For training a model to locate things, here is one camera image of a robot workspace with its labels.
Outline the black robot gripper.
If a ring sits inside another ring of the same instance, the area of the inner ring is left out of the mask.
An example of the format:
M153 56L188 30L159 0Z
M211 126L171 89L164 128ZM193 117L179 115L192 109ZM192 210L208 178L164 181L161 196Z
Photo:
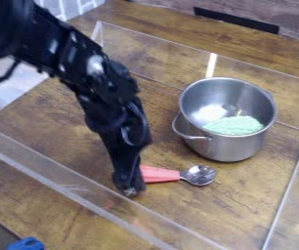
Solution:
M89 129L100 135L106 147L114 173L113 184L126 197L147 190L140 170L140 153L151 143L149 123L140 98L116 108L93 95L77 95Z

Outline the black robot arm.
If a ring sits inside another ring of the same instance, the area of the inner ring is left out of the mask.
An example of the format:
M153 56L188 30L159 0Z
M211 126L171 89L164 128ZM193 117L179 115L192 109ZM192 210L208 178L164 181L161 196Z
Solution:
M73 91L108 150L113 184L124 195L138 195L147 190L140 164L151 133L137 80L125 65L33 0L0 0L0 59L6 57Z

